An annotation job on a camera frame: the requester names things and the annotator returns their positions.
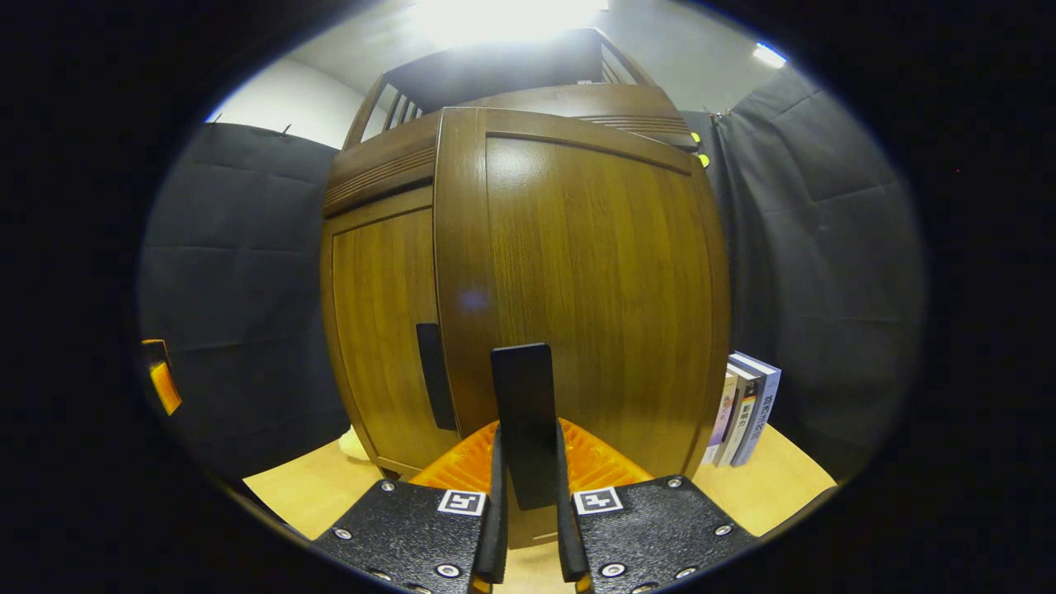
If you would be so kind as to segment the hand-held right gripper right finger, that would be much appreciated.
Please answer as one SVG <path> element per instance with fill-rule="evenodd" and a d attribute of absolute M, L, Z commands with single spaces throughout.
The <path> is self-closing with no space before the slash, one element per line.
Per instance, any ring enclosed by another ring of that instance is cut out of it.
<path fill-rule="evenodd" d="M 750 530 L 682 474 L 653 477 L 558 420 L 559 562 L 577 593 L 682 593 L 756 545 Z"/>

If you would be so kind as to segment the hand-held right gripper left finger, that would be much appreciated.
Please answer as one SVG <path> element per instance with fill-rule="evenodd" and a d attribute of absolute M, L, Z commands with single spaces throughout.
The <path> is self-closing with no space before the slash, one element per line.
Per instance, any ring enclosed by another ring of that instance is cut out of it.
<path fill-rule="evenodd" d="M 313 549 L 389 593 L 490 593 L 507 560 L 501 439 L 490 422 L 411 480 L 382 478 Z"/>

